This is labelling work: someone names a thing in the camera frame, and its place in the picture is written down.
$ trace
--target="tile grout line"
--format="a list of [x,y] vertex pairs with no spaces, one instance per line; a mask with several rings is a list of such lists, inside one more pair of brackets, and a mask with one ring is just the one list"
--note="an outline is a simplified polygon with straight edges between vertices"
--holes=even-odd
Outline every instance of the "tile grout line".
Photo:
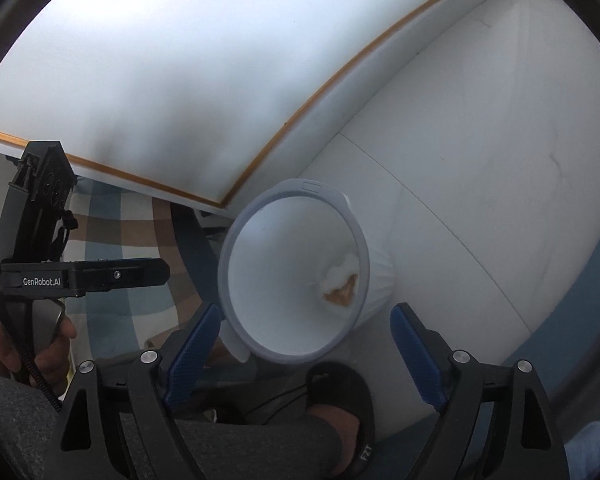
[[524,324],[525,328],[528,330],[529,334],[532,334],[533,331],[529,328],[529,325],[526,323],[526,321],[523,319],[523,317],[520,315],[520,313],[518,312],[518,310],[516,309],[516,307],[513,305],[513,303],[511,303],[511,300],[509,299],[509,297],[505,294],[504,290],[502,290],[501,286],[498,284],[498,282],[496,282],[496,280],[493,278],[493,276],[491,275],[491,273],[485,269],[484,265],[480,262],[480,260],[478,260],[478,258],[475,257],[475,255],[471,252],[471,250],[469,249],[469,247],[467,247],[464,242],[438,217],[438,215],[436,215],[430,208],[428,205],[426,205],[422,200],[420,200],[420,198],[408,187],[406,187],[393,173],[391,173],[391,171],[389,171],[387,168],[385,168],[382,164],[380,164],[377,160],[375,160],[371,155],[369,155],[365,150],[363,150],[362,148],[360,148],[360,146],[358,146],[355,142],[353,142],[353,140],[349,139],[349,137],[347,137],[346,135],[340,133],[340,135],[344,138],[347,139],[351,144],[353,144],[357,149],[359,149],[362,153],[364,153],[366,156],[368,156],[372,161],[374,161],[378,166],[380,166],[383,170],[385,170],[389,175],[391,175],[396,182],[398,182],[398,184],[400,184],[404,189],[406,189],[409,193],[411,193],[411,195],[413,195],[415,197],[415,199],[420,202],[444,227],[447,231],[449,231],[452,236],[458,240],[458,242],[460,243],[460,245],[462,245],[462,247],[464,247],[464,249],[471,255],[471,257],[475,260],[475,262],[480,266],[480,268],[485,272],[485,274],[489,277],[489,279],[493,282],[493,284],[498,288],[498,290],[500,291],[500,293],[502,294],[502,296],[504,297],[505,300],[507,300],[507,303],[509,303],[509,305],[512,307],[513,311],[516,313],[516,315],[520,318],[520,321],[522,321],[522,323]]

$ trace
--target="foot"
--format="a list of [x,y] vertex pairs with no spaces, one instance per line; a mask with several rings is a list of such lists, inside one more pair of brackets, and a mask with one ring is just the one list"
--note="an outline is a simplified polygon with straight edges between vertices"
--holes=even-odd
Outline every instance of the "foot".
[[338,433],[342,443],[342,455],[340,456],[340,462],[331,472],[331,475],[339,475],[353,460],[360,421],[349,412],[328,404],[314,404],[306,412],[309,415],[326,420]]

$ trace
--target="black slipper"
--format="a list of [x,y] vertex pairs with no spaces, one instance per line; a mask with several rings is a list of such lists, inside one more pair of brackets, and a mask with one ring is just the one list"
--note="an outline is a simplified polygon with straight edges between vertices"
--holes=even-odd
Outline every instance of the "black slipper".
[[353,459],[336,480],[349,480],[362,473],[371,459],[376,444],[374,407],[366,381],[347,365],[336,362],[318,363],[306,375],[306,405],[328,404],[355,416],[360,421]]

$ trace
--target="gray fabric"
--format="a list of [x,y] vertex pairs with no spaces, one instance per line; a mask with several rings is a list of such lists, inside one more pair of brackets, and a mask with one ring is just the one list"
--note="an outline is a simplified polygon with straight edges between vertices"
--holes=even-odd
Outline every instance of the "gray fabric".
[[[121,419],[138,478],[155,479],[133,416]],[[0,450],[21,478],[43,479],[55,421],[56,412],[39,391],[0,378]],[[208,480],[319,479],[340,459],[337,433],[313,416],[279,426],[176,423]]]

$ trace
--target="plaid cloth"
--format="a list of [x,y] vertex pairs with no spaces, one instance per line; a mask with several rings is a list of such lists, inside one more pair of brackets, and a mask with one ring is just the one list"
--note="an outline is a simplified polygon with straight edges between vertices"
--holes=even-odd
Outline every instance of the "plaid cloth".
[[162,258],[171,268],[163,286],[68,298],[66,312],[78,331],[74,362],[159,348],[202,304],[178,250],[170,203],[81,179],[69,209],[79,228],[71,232],[65,260]]

